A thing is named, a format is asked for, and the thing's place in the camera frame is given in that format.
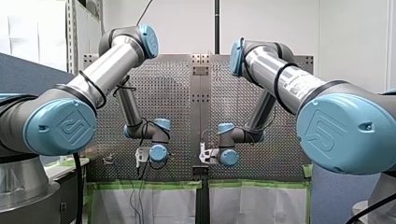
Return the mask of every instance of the perforated metal panel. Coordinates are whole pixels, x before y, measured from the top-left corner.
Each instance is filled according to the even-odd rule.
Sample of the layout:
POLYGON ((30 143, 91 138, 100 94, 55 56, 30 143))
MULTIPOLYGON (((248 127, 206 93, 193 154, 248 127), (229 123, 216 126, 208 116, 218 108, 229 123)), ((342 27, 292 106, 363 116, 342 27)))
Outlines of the perforated metal panel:
MULTIPOLYGON (((216 130, 223 122, 244 126, 262 89, 244 78, 230 75, 228 56, 211 58, 211 104, 209 128, 216 130)), ((297 63, 312 73, 313 57, 298 56, 297 63)), ((295 134, 295 117, 276 105, 276 118, 266 129, 260 144, 237 144, 240 162, 235 167, 210 166, 210 178, 260 178, 298 181, 304 178, 303 164, 309 163, 295 134)), ((215 145, 217 137, 211 135, 215 145)))
MULTIPOLYGON (((149 180, 192 179, 191 168, 199 165, 201 131, 208 127, 216 130, 222 122, 242 126, 248 120, 262 90, 244 78, 231 76, 228 61, 228 56, 210 55, 208 74, 198 76, 192 71, 195 63, 191 63, 191 55, 161 55, 131 71, 131 84, 137 87, 135 96, 142 116, 172 122, 171 160, 160 171, 148 167, 149 180)), ((297 62, 312 72, 312 57, 299 56, 297 62)), ((124 120, 113 97, 109 96, 106 107, 99 111, 98 122, 93 144, 86 150, 92 159, 88 180, 137 179, 134 154, 140 140, 131 141, 122 135, 124 120), (106 165, 103 159, 109 155, 114 161, 106 165)), ((216 142, 217 137, 210 134, 208 147, 215 147, 216 142)), ((241 159, 238 165, 234 168, 211 166, 210 178, 301 181, 302 165, 309 163, 296 139, 294 116, 278 105, 265 143, 241 144, 236 149, 241 159)))
MULTIPOLYGON (((171 159, 160 171, 154 172, 148 167, 148 179, 191 179, 190 74, 190 55, 161 56, 155 61, 146 61, 130 73, 142 117, 172 122, 171 159)), ((87 155, 93 157, 89 180, 137 179, 134 154, 140 140, 131 141, 122 135, 125 122, 114 97, 109 96, 106 107, 98 112, 98 122, 94 145, 87 150, 87 155), (104 165, 103 158, 110 154, 114 164, 104 165)), ((143 146, 150 146, 150 141, 146 140, 143 146)))

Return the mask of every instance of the industrial robot arm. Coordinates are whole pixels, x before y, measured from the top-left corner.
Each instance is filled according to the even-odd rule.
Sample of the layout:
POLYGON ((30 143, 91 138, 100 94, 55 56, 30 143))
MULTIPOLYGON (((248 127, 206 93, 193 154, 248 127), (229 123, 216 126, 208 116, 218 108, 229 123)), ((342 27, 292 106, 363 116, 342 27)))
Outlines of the industrial robot arm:
POLYGON ((292 56, 283 45, 242 39, 233 45, 232 73, 264 88, 297 116, 301 146, 319 166, 353 175, 393 170, 396 97, 343 80, 323 81, 282 59, 285 53, 292 56))
MULTIPOLYGON (((283 53, 278 55, 281 60, 289 63, 294 62, 293 53, 288 47, 282 44, 251 41, 247 43, 246 52, 251 51, 255 47, 262 46, 264 44, 267 45, 268 50, 275 55, 278 55, 276 52, 278 49, 281 50, 283 53)), ((247 76, 247 79, 260 86, 260 84, 258 84, 255 79, 252 79, 250 76, 247 76)), ((267 90, 263 90, 250 118, 248 119, 244 127, 235 127, 233 123, 221 123, 218 130, 219 148, 207 149, 209 153, 206 154, 202 150, 203 153, 201 153, 200 155, 201 161, 204 161, 203 159, 207 159, 207 154, 209 154, 210 157, 214 157, 216 159, 208 163, 221 163, 226 166, 236 165, 239 160, 239 156, 238 153, 235 151, 235 144, 260 143, 264 140, 264 124, 268 120, 271 111, 274 108, 275 102, 275 96, 273 96, 267 90)))
MULTIPOLYGON (((66 85, 57 85, 34 100, 1 107, 0 157, 59 156, 82 150, 95 133, 96 109, 106 103, 108 93, 132 68, 158 55, 158 42, 150 26, 140 25, 107 33, 99 51, 101 57, 66 85)), ((121 104, 124 114, 138 114, 136 106, 127 107, 135 103, 133 98, 129 100, 128 104, 121 104)), ((165 144, 169 128, 156 132, 157 127, 162 125, 150 125, 148 135, 136 137, 152 137, 165 144)))
MULTIPOLYGON (((139 36, 140 34, 143 34, 143 38, 147 39, 147 42, 143 42, 142 44, 143 46, 147 46, 147 48, 151 48, 151 45, 148 45, 148 43, 157 42, 155 35, 148 36, 147 30, 142 32, 140 30, 136 30, 134 27, 120 28, 110 31, 104 35, 99 48, 100 56, 110 49, 108 43, 113 42, 114 44, 114 41, 116 41, 119 36, 123 36, 123 39, 119 40, 121 42, 139 42, 139 40, 133 38, 128 39, 128 37, 139 36)), ((143 49, 136 50, 140 50, 141 55, 148 58, 156 57, 158 54, 157 48, 150 49, 149 51, 143 51, 143 49)), ((150 160, 154 162, 166 161, 169 155, 166 147, 169 144, 170 139, 170 120, 155 119, 150 121, 141 117, 137 101, 134 97, 134 88, 128 81, 128 77, 120 81, 118 87, 119 88, 116 90, 115 96, 120 105, 120 109, 126 123, 123 128, 123 134, 127 138, 151 139, 151 143, 153 144, 153 146, 148 151, 145 151, 142 148, 137 150, 136 153, 139 154, 137 155, 137 161, 147 161, 146 157, 145 160, 139 160, 143 154, 148 154, 150 160)))

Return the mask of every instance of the wire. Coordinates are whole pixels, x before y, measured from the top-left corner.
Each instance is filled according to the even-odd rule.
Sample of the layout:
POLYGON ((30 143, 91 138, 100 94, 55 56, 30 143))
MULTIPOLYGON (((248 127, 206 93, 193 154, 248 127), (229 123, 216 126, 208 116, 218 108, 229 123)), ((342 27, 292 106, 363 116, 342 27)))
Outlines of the wire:
POLYGON ((78 207, 77 207, 77 215, 76 215, 76 223, 81 224, 82 223, 82 205, 84 204, 84 196, 83 196, 83 190, 84 190, 84 185, 82 182, 82 169, 81 169, 81 163, 79 162, 79 155, 78 153, 73 153, 73 157, 76 163, 76 170, 77 170, 77 196, 78 196, 78 207))
POLYGON ((129 205, 131 205, 132 209, 134 209, 134 217, 136 218, 136 213, 139 215, 139 223, 142 223, 142 216, 140 215, 139 211, 137 211, 137 209, 132 205, 132 198, 134 197, 134 182, 132 182, 132 180, 129 180, 131 182, 132 185, 132 193, 131 196, 129 197, 129 205))
POLYGON ((145 8, 145 10, 143 11, 143 14, 140 16, 139 20, 137 21, 136 26, 139 25, 140 21, 141 21, 141 20, 143 19, 143 17, 145 16, 147 10, 149 9, 149 5, 151 5, 152 1, 153 1, 153 0, 150 0, 150 1, 148 2, 148 4, 146 5, 146 8, 145 8))
POLYGON ((116 89, 113 92, 113 97, 116 97, 117 91, 119 91, 119 89, 124 89, 124 90, 131 90, 131 91, 136 91, 135 87, 124 87, 124 85, 129 81, 130 76, 126 76, 125 79, 121 82, 120 85, 116 85, 116 89))
POLYGON ((91 84, 94 88, 96 88, 96 90, 99 92, 99 94, 102 96, 102 104, 97 106, 96 109, 100 109, 102 107, 104 107, 107 103, 107 97, 105 95, 105 93, 89 78, 87 77, 87 75, 84 74, 83 71, 79 70, 78 73, 84 77, 85 81, 88 82, 89 84, 91 84))
POLYGON ((212 133, 214 133, 214 134, 217 134, 213 129, 205 129, 205 130, 203 130, 202 133, 201 133, 201 140, 204 140, 204 134, 205 134, 206 132, 212 132, 212 133))
POLYGON ((357 215, 352 217, 346 224, 353 224, 353 223, 359 221, 359 218, 369 214, 370 212, 373 212, 375 209, 377 209, 387 203, 390 203, 394 200, 396 200, 396 193, 388 196, 388 198, 385 198, 385 199, 379 201, 378 203, 375 203, 375 204, 371 205, 370 207, 364 209, 363 211, 359 212, 357 215))

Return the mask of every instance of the blue joint cap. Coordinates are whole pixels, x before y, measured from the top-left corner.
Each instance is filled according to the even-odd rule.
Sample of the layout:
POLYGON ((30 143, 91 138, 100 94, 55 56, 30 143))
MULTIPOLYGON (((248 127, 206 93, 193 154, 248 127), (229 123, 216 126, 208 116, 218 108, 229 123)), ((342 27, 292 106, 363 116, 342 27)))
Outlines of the blue joint cap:
POLYGON ((163 145, 154 145, 149 150, 149 158, 153 162, 163 162, 168 158, 168 150, 163 145))
POLYGON ((34 153, 62 156, 82 150, 96 131, 96 116, 80 100, 58 99, 40 106, 23 127, 23 140, 34 153))
POLYGON ((396 164, 396 122, 365 98, 335 93, 306 104, 297 118, 305 154, 326 170, 372 175, 396 164))
POLYGON ((155 119, 153 122, 166 131, 171 131, 171 121, 169 119, 155 119))
POLYGON ((123 133, 123 135, 124 135, 125 137, 127 137, 127 138, 132 138, 132 136, 129 135, 129 133, 128 133, 128 126, 127 126, 127 125, 124 125, 124 127, 122 128, 122 133, 123 133))
POLYGON ((239 155, 233 149, 226 149, 220 155, 220 163, 225 166, 235 166, 238 161, 239 155))
POLYGON ((231 74, 235 77, 242 76, 243 47, 243 42, 237 40, 235 41, 235 43, 233 44, 233 48, 231 49, 230 70, 231 74))
POLYGON ((158 39, 151 26, 142 24, 139 26, 140 38, 142 39, 143 47, 150 59, 158 56, 158 39))
POLYGON ((218 127, 218 134, 227 133, 235 128, 233 123, 221 123, 218 127))

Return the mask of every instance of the black cable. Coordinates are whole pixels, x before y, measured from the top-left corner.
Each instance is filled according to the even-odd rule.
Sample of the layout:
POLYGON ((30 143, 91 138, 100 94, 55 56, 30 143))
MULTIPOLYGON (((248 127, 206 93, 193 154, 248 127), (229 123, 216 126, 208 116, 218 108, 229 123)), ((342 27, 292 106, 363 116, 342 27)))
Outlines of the black cable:
POLYGON ((97 91, 99 92, 99 94, 102 96, 103 102, 102 102, 101 105, 97 106, 96 109, 100 109, 100 108, 104 107, 104 106, 106 105, 106 103, 107 103, 107 98, 106 98, 105 93, 102 92, 102 90, 101 90, 101 89, 100 89, 89 77, 87 77, 87 75, 85 75, 83 71, 80 70, 80 71, 78 71, 78 73, 79 73, 82 77, 84 77, 84 79, 85 79, 86 82, 88 82, 88 83, 91 84, 94 88, 96 88, 96 90, 97 90, 97 91))
POLYGON ((142 216, 140 215, 139 211, 137 211, 137 209, 132 205, 132 197, 134 196, 134 182, 132 182, 132 180, 129 180, 131 182, 132 185, 132 193, 131 196, 129 197, 129 205, 131 205, 132 209, 134 209, 134 217, 136 217, 136 213, 139 215, 139 223, 142 223, 142 216))
POLYGON ((279 91, 278 91, 278 85, 277 85, 280 75, 282 75, 283 71, 285 71, 286 68, 291 67, 291 66, 298 67, 298 65, 296 63, 286 63, 285 65, 283 65, 283 67, 281 67, 279 70, 277 70, 275 79, 274 79, 274 96, 275 96, 277 102, 280 104, 280 106, 282 106, 282 108, 284 110, 286 110, 290 114, 293 114, 293 113, 291 113, 291 111, 288 109, 288 107, 283 103, 282 99, 280 98, 279 91))
POLYGON ((149 9, 149 5, 151 5, 152 1, 153 1, 153 0, 150 0, 150 1, 148 2, 148 4, 146 5, 146 8, 145 8, 145 10, 143 11, 142 15, 140 16, 139 20, 137 21, 136 26, 139 25, 140 21, 141 21, 141 20, 143 19, 143 17, 145 16, 147 10, 149 9))
POLYGON ((346 224, 353 224, 353 223, 359 221, 359 218, 369 214, 370 212, 373 212, 375 209, 377 209, 387 203, 390 203, 394 200, 396 200, 396 193, 388 196, 388 198, 385 198, 385 199, 379 201, 378 203, 375 203, 375 204, 371 205, 370 207, 364 209, 363 211, 359 212, 357 215, 352 217, 346 224))
POLYGON ((81 169, 81 163, 79 162, 78 153, 73 153, 73 157, 74 157, 74 160, 76 163, 77 179, 78 179, 77 180, 78 207, 77 207, 76 223, 81 224, 82 223, 82 207, 83 207, 82 205, 84 204, 84 195, 83 195, 84 185, 82 183, 82 169, 81 169))
POLYGON ((124 85, 129 81, 130 76, 126 76, 125 79, 121 82, 120 85, 116 85, 116 89, 113 92, 113 97, 116 97, 116 93, 119 89, 125 89, 125 90, 131 90, 131 91, 136 91, 135 87, 124 87, 124 85))

